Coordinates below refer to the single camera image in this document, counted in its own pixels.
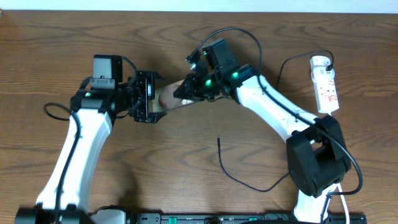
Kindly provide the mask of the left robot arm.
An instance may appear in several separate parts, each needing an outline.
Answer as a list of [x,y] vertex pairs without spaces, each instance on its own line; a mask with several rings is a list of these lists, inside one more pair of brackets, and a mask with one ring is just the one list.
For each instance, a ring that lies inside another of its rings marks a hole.
[[164,116],[147,111],[160,78],[152,71],[136,72],[126,83],[120,73],[85,78],[66,110],[68,133],[54,171],[35,207],[18,209],[15,223],[129,223],[132,217],[123,208],[89,212],[91,183],[120,112],[140,123],[156,123]]

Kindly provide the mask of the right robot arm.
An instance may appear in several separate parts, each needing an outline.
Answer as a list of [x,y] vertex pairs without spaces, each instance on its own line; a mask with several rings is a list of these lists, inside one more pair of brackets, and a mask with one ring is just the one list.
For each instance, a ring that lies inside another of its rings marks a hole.
[[217,65],[212,73],[190,73],[174,91],[174,97],[213,101],[223,94],[256,113],[286,143],[288,172],[298,188],[293,214],[300,222],[322,223],[330,199],[351,169],[339,123],[327,115],[311,114],[292,103],[250,65]]

